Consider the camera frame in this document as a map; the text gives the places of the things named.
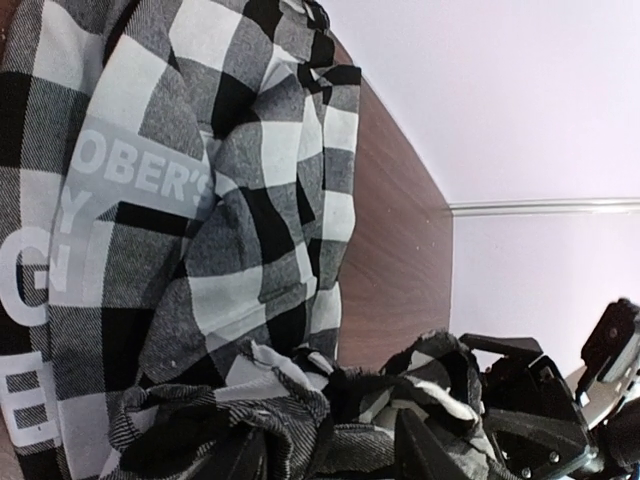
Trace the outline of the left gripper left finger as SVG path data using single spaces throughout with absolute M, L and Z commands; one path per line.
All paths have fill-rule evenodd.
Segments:
M 216 444 L 197 471 L 197 479 L 266 479 L 267 470 L 263 431 L 254 427 L 235 427 L 225 440 Z

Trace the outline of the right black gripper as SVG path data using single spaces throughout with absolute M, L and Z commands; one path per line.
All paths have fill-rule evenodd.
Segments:
M 560 479 L 598 455 L 581 408 L 556 364 L 531 337 L 465 334 L 499 358 L 481 374 L 483 425 L 496 457 L 521 479 Z

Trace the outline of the black white plaid shirt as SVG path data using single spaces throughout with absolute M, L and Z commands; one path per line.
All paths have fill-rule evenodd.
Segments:
M 445 332 L 336 361 L 361 73 L 314 1 L 23 1 L 1 63 L 1 410 L 27 479 L 395 478 L 413 410 L 500 479 Z

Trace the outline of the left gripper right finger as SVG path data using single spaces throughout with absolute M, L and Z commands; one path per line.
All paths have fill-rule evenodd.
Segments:
M 394 435 L 395 479 L 455 478 L 455 464 L 413 410 L 398 412 Z

